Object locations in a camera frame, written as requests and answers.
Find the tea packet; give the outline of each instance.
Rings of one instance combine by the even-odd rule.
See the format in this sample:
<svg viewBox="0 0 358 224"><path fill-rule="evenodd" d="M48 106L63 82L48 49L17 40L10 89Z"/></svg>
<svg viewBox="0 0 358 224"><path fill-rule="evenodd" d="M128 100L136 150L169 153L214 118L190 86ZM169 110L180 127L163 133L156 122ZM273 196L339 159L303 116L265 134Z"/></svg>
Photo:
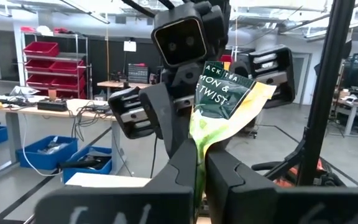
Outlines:
<svg viewBox="0 0 358 224"><path fill-rule="evenodd" d="M204 157L208 148L251 122L271 99L276 86L266 85L206 62L198 80L190 118L190 136L197 147L195 208L205 187Z"/></svg>

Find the red object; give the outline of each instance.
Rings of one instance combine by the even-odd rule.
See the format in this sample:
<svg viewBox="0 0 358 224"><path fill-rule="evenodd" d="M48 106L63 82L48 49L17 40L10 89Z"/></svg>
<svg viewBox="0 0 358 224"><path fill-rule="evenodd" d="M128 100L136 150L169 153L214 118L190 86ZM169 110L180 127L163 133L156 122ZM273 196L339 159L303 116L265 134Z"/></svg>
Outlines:
<svg viewBox="0 0 358 224"><path fill-rule="evenodd" d="M53 61L31 59L25 64L25 69L29 72L49 72L49 67Z"/></svg>
<svg viewBox="0 0 358 224"><path fill-rule="evenodd" d="M76 62L55 62L49 68L51 72L54 73L64 73L64 74L78 74L82 75L85 71L85 68L78 68L84 66L84 61L80 61L78 64Z"/></svg>
<svg viewBox="0 0 358 224"><path fill-rule="evenodd" d="M323 163L321 162L321 159L318 160L317 163L317 171L325 171L324 167L323 167ZM291 173L293 176L297 176L298 175L298 166L292 167L288 173ZM273 181L275 184L281 186L281 187L294 187L296 185L296 183L291 183L290 181L288 181L287 179L285 179L284 177L280 177L278 179L275 179Z"/></svg>
<svg viewBox="0 0 358 224"><path fill-rule="evenodd" d="M34 41L25 47L24 53L26 55L56 57L60 51L55 42Z"/></svg>
<svg viewBox="0 0 358 224"><path fill-rule="evenodd" d="M231 57L231 55L222 55L221 59L219 60L221 62L233 62L233 58Z"/></svg>
<svg viewBox="0 0 358 224"><path fill-rule="evenodd" d="M50 75L32 75L26 82L29 86L51 87L55 79L56 77Z"/></svg>
<svg viewBox="0 0 358 224"><path fill-rule="evenodd" d="M80 78L80 90L85 86L84 77ZM59 77L52 82L52 86L55 88L66 89L66 90L77 90L78 80L76 78Z"/></svg>
<svg viewBox="0 0 358 224"><path fill-rule="evenodd" d="M33 27L20 27L20 30L22 32L35 32L35 29Z"/></svg>
<svg viewBox="0 0 358 224"><path fill-rule="evenodd" d="M68 91L57 91L57 98L73 98L73 99L77 99L78 95L77 92L68 92ZM86 99L86 95L85 92L82 91L80 93L80 99Z"/></svg>
<svg viewBox="0 0 358 224"><path fill-rule="evenodd" d="M53 32L58 33L58 34L67 33L67 32L68 32L68 29L62 28L62 27L54 28L54 29L53 29Z"/></svg>

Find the white cable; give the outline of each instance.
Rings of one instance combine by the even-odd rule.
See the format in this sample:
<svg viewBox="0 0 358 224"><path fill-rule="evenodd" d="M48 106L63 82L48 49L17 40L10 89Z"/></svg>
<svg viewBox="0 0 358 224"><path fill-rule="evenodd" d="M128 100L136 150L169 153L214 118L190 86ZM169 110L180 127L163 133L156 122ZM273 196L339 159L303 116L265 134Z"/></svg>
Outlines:
<svg viewBox="0 0 358 224"><path fill-rule="evenodd" d="M23 141L22 141L22 150L23 150L23 155L24 155L24 159L29 163L29 165L31 166L31 168L33 168L39 175L43 176L43 177L54 177L54 176L57 176L57 175L60 175L62 172L60 171L59 173L57 174L43 174L41 172L39 172L37 170L37 168L35 168L31 162L29 161L29 159L27 158L26 154L25 154L25 137L27 136L27 117L25 116L25 114L23 114L23 117L24 117L24 121L25 121L25 128L24 128L24 136L23 136Z"/></svg>

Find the shelf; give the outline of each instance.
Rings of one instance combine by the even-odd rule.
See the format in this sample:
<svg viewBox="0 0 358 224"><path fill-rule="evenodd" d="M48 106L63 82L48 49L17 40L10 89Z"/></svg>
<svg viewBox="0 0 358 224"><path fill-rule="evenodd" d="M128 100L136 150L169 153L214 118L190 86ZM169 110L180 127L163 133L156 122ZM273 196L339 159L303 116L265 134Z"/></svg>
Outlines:
<svg viewBox="0 0 358 224"><path fill-rule="evenodd" d="M47 56L35 56L35 55L26 55L24 54L26 58L30 59L42 59L42 60L54 60L54 61L62 61L62 62L79 62L82 60L86 54L80 54L78 53L66 53L66 52L60 52L59 55L56 57L47 57Z"/></svg>
<svg viewBox="0 0 358 224"><path fill-rule="evenodd" d="M31 88L33 89L36 89L36 90L49 90L48 87L40 87L40 86L30 86ZM69 89L62 89L62 88L55 88L57 91L67 91L67 92L73 92L73 93L78 93L78 90L69 90Z"/></svg>
<svg viewBox="0 0 358 224"><path fill-rule="evenodd" d="M59 34L54 32L51 35L43 35L40 32L29 32L29 31L22 31L23 34L25 35L39 35L39 36L46 36L46 37L63 37L63 38L79 38L79 39L87 39L87 37L85 37L82 34Z"/></svg>
<svg viewBox="0 0 358 224"><path fill-rule="evenodd" d="M53 73L53 72L31 72L31 71L27 71L27 73L29 75L55 75L55 76L62 76L62 77L77 77L78 76L78 75L72 75L72 74Z"/></svg>

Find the metal shelving unit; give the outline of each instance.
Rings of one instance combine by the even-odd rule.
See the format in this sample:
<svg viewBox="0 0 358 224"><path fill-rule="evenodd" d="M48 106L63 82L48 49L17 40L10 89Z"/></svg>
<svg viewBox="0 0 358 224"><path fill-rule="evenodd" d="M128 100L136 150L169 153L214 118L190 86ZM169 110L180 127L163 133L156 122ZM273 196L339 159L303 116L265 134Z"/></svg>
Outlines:
<svg viewBox="0 0 358 224"><path fill-rule="evenodd" d="M44 37L60 37L60 38L69 38L69 39L75 39L75 52L60 52L56 57L46 57L46 56L35 56L35 55L26 55L24 52L22 53L23 56L23 69L26 79L26 85L27 80L29 78L29 74L31 75L53 75L56 77L77 77L77 90L70 90L70 89L64 89L64 88L57 88L57 91L65 91L65 92L76 92L77 98L80 98L81 91L83 90L83 86L80 86L80 79L81 75L79 74L79 69L77 69L77 74L69 74L69 73L53 73L53 72L33 72L33 71L27 71L25 69L25 64L27 63L27 59L41 59L41 60L51 60L51 61L59 61L59 62L77 62L77 68L85 68L85 74L83 74L85 78L85 85L86 85L86 97L91 98L92 96L92 64L89 63L88 59L88 38L86 36L80 35L80 34L58 34L58 33L51 33L50 35L43 35L38 32L24 32L22 31L22 50L26 47L25 44L25 36L26 35L33 35L34 40L37 41L37 37L44 36ZM80 39L85 40L85 53L79 53L79 47L78 47L78 41ZM78 63L82 61L82 59L85 57L84 66L78 66ZM39 87L34 86L32 88L35 88L36 90L48 90L47 87Z"/></svg>

